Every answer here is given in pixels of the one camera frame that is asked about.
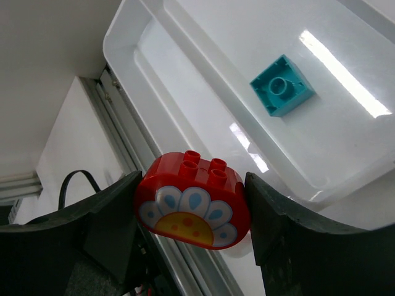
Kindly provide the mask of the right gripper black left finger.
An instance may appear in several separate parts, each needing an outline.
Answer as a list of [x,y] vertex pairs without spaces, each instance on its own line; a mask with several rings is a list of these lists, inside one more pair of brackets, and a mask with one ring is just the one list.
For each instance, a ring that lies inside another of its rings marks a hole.
[[133,213],[140,171],[26,224],[1,227],[2,295],[123,295],[160,271]]

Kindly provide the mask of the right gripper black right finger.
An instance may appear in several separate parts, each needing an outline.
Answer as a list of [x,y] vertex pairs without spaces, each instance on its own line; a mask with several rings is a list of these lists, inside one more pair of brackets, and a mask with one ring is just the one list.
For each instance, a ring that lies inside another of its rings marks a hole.
[[393,295],[394,226],[365,230],[245,177],[256,264],[267,295]]

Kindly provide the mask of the red white flower lego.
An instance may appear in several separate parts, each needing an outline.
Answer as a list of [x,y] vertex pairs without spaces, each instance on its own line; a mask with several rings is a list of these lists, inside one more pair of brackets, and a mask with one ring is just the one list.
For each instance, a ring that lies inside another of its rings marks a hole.
[[251,228],[240,175],[193,150],[158,157],[136,188],[133,209],[150,232],[209,250],[236,245]]

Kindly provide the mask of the small teal lego cube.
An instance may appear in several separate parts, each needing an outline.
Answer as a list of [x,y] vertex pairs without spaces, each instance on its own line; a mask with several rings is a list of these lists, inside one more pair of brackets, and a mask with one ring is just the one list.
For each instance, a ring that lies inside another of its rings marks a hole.
[[281,55],[250,86],[271,117],[283,117],[315,95],[296,65]]

